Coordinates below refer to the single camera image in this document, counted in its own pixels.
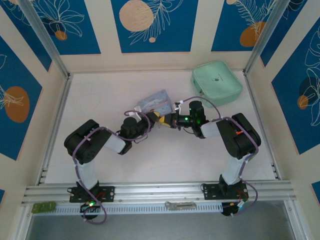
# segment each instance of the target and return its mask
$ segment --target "black bracket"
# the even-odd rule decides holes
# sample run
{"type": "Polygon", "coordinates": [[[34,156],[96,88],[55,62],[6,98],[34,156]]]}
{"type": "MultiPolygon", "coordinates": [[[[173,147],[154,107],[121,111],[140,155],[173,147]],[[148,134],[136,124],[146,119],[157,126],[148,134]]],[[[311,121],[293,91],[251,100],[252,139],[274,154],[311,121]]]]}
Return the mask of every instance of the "black bracket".
{"type": "MultiPolygon", "coordinates": [[[[92,201],[92,197],[82,188],[79,183],[77,186],[68,188],[68,193],[70,193],[70,203],[85,203],[92,201]]],[[[90,192],[102,203],[112,203],[115,197],[115,187],[114,186],[96,186],[90,189],[90,192]]]]}
{"type": "Polygon", "coordinates": [[[227,185],[222,176],[217,184],[201,184],[201,190],[205,200],[246,200],[249,197],[246,184],[240,181],[227,185]]]}

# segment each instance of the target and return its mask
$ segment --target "white table surface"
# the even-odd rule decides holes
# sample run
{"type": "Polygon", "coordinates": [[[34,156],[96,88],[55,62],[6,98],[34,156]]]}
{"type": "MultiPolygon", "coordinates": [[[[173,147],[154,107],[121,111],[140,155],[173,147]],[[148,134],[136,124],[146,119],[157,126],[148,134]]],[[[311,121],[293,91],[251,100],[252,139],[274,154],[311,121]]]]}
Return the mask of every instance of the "white table surface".
{"type": "MultiPolygon", "coordinates": [[[[243,91],[238,100],[220,106],[219,110],[224,117],[243,113],[262,140],[259,154],[244,169],[243,179],[274,180],[272,160],[262,139],[244,76],[241,71],[235,75],[243,91]]],[[[115,132],[125,119],[123,112],[132,110],[139,100],[159,90],[166,89],[172,102],[194,96],[190,79],[190,70],[75,74],[45,183],[75,183],[74,163],[64,140],[87,120],[93,119],[115,132]]],[[[183,104],[181,114],[188,114],[188,108],[189,103],[183,104]]],[[[205,107],[205,114],[207,119],[217,117],[214,108],[205,107]]],[[[101,183],[217,181],[229,158],[221,137],[199,139],[158,123],[147,140],[132,145],[125,155],[102,148],[94,159],[101,183]]]]}

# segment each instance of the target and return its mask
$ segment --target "mint green pouch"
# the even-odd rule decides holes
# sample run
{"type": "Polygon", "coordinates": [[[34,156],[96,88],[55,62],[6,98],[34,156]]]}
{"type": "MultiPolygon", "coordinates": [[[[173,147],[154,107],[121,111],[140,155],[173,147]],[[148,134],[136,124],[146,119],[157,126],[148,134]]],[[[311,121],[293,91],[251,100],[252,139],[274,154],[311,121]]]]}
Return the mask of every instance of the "mint green pouch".
{"type": "MultiPolygon", "coordinates": [[[[192,71],[191,84],[197,96],[211,100],[216,106],[236,100],[243,90],[242,84],[223,61],[214,61],[192,71]]],[[[202,100],[203,104],[213,106],[202,100]]]]}

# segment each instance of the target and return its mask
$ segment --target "purple cable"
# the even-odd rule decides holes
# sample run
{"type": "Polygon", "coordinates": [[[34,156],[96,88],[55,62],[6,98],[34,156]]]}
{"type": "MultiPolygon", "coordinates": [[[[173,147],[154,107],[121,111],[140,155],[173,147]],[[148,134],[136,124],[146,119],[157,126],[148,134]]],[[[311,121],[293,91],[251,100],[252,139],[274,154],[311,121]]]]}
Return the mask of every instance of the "purple cable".
{"type": "Polygon", "coordinates": [[[245,208],[244,210],[242,210],[242,211],[240,211],[240,212],[238,212],[238,213],[235,213],[235,214],[234,214],[234,216],[235,216],[235,215],[239,215],[239,214],[241,214],[241,213],[244,213],[244,212],[248,211],[248,210],[251,209],[251,208],[256,204],[256,202],[258,201],[258,191],[257,191],[257,189],[256,189],[251,183],[248,183],[247,181],[245,181],[245,180],[242,179],[242,172],[243,172],[244,169],[245,169],[245,165],[246,165],[247,161],[250,161],[250,159],[252,159],[255,155],[258,154],[259,148],[258,148],[258,145],[256,144],[255,140],[249,135],[249,133],[248,133],[237,121],[235,121],[234,119],[232,119],[231,117],[228,117],[228,116],[223,117],[222,119],[223,119],[223,120],[229,120],[229,121],[233,122],[238,128],[240,128],[240,129],[242,130],[242,132],[247,136],[247,138],[252,142],[252,144],[253,144],[254,147],[255,147],[255,152],[254,152],[254,153],[251,153],[250,155],[248,155],[248,156],[244,159],[244,162],[243,162],[243,164],[242,164],[242,166],[241,166],[241,168],[240,168],[240,171],[239,171],[239,178],[241,179],[241,181],[242,181],[244,184],[249,185],[249,186],[255,191],[255,199],[254,199],[253,203],[251,203],[251,205],[250,205],[249,207],[245,208]]]}
{"type": "Polygon", "coordinates": [[[124,137],[121,137],[121,136],[118,136],[115,132],[109,130],[108,128],[104,127],[104,126],[100,126],[96,129],[94,129],[93,131],[91,131],[87,136],[85,136],[82,141],[78,144],[78,146],[76,146],[76,148],[74,149],[73,151],[73,154],[72,154],[72,160],[74,162],[74,165],[75,165],[75,174],[78,178],[78,182],[79,184],[83,187],[83,189],[90,195],[90,197],[92,197],[92,199],[102,208],[103,212],[104,212],[104,219],[100,222],[93,222],[93,221],[88,221],[86,219],[86,210],[83,212],[83,219],[89,223],[89,224],[92,224],[92,225],[100,225],[100,224],[103,224],[106,220],[107,220],[107,211],[105,209],[105,207],[102,205],[102,203],[90,192],[90,190],[84,185],[81,177],[80,177],[80,174],[79,174],[79,169],[78,169],[78,160],[76,159],[76,153],[77,151],[79,150],[79,148],[82,146],[82,144],[84,144],[84,142],[86,140],[88,140],[95,132],[99,131],[99,130],[107,130],[109,131],[111,134],[117,136],[118,138],[122,139],[122,140],[126,140],[126,141],[135,141],[135,140],[139,140],[141,138],[143,138],[145,135],[148,134],[148,132],[150,131],[151,129],[151,123],[150,123],[150,120],[148,118],[147,115],[145,115],[144,113],[142,112],[139,112],[139,111],[135,111],[135,110],[131,110],[131,111],[126,111],[124,112],[124,115],[125,116],[128,116],[130,112],[134,112],[134,113],[139,113],[141,115],[143,115],[147,122],[148,122],[148,129],[145,131],[145,133],[140,136],[140,137],[137,137],[137,138],[133,138],[133,139],[128,139],[128,138],[124,138],[124,137]]]}
{"type": "Polygon", "coordinates": [[[192,97],[189,97],[187,98],[186,100],[183,100],[183,102],[186,102],[186,101],[189,101],[191,99],[203,99],[203,100],[206,100],[208,103],[210,103],[214,109],[216,110],[216,112],[218,113],[219,117],[216,118],[216,119],[213,119],[212,122],[215,122],[215,121],[218,121],[218,120],[221,120],[221,114],[220,114],[220,111],[218,110],[218,108],[216,107],[216,105],[213,104],[212,101],[210,101],[209,99],[203,97],[203,96],[192,96],[192,97]]]}

